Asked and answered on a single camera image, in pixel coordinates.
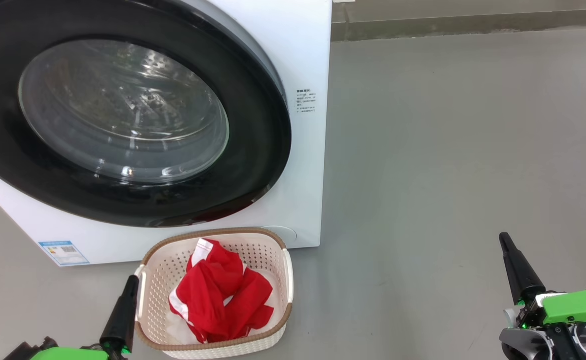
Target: brown basket rim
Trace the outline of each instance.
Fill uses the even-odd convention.
[[[194,239],[194,238],[204,238],[204,237],[211,237],[214,235],[231,235],[231,234],[262,234],[270,237],[273,239],[277,244],[279,244],[282,250],[286,250],[286,245],[284,241],[275,234],[273,231],[267,230],[265,228],[259,227],[234,227],[234,228],[220,228],[216,230],[204,230],[204,231],[195,231],[190,232],[188,234],[177,235],[174,237],[169,237],[165,239],[149,250],[149,252],[144,256],[142,260],[142,265],[147,266],[151,257],[163,246],[167,246],[168,244],[172,244],[175,242],[179,242],[182,240],[187,239]],[[239,346],[242,344],[247,344],[251,342],[257,342],[259,340],[266,339],[268,337],[272,337],[275,333],[279,332],[284,325],[286,325],[287,321],[289,321],[289,317],[291,316],[291,311],[293,310],[293,304],[289,303],[286,306],[286,311],[282,316],[282,319],[275,325],[275,327],[271,328],[267,332],[259,333],[257,335],[251,335],[248,337],[243,337],[241,339],[235,340],[228,340],[228,341],[220,341],[220,342],[213,342],[211,344],[188,344],[188,345],[160,345],[147,337],[144,330],[142,330],[142,324],[139,321],[135,322],[135,332],[137,336],[142,340],[144,344],[146,344],[149,348],[155,349],[158,351],[197,351],[197,350],[212,350],[212,349],[220,349],[225,347],[232,347],[232,346]]]

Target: white plastic basket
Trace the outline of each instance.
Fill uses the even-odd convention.
[[[238,253],[249,268],[259,271],[273,286],[274,300],[269,300],[273,315],[258,332],[211,344],[180,344],[167,333],[169,294],[185,275],[186,264],[200,238],[217,240],[226,250]],[[147,346],[176,359],[220,359],[266,350],[284,335],[293,309],[291,256],[282,239],[263,228],[225,228],[171,237],[147,253],[135,275],[140,278],[137,335]]]

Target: door glass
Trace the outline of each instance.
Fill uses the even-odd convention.
[[[174,183],[199,174],[229,141],[215,92],[167,55],[105,39],[57,45],[19,82],[31,128],[96,177]]]

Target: white washing machine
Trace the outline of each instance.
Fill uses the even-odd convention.
[[[0,206],[60,266],[218,228],[319,246],[331,5],[0,0]]]

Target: red and white garment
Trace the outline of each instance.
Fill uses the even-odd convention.
[[[169,305],[197,341],[224,342],[266,326],[273,315],[273,308],[265,305],[272,291],[268,280],[247,268],[240,255],[215,240],[199,239]]]

